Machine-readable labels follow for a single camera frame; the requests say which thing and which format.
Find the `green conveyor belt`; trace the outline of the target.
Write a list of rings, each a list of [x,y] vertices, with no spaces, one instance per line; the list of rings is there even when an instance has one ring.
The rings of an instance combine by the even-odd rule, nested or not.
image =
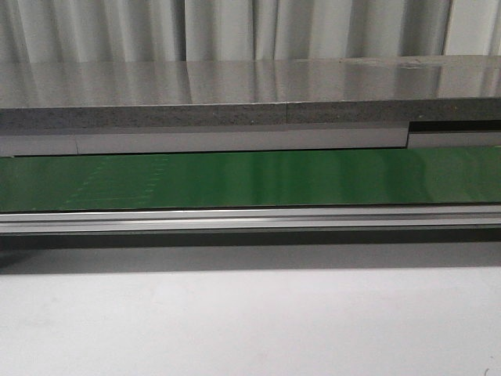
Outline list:
[[[499,200],[496,146],[1,160],[4,213]]]

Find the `white pleated curtain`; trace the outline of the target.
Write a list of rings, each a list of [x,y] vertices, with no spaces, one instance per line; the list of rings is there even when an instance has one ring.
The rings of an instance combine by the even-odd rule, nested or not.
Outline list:
[[[4,63],[500,52],[497,1],[4,1]]]

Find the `grey conveyor back rail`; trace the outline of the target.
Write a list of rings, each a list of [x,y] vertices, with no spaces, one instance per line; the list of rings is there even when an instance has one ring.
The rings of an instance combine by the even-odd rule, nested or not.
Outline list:
[[[495,121],[368,121],[115,129],[3,130],[1,155],[147,154],[498,146]]]

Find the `aluminium conveyor front rail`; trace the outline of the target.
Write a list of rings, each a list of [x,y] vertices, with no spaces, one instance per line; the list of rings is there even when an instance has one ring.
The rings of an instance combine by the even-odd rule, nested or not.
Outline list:
[[[69,211],[3,214],[3,234],[498,226],[497,204]]]

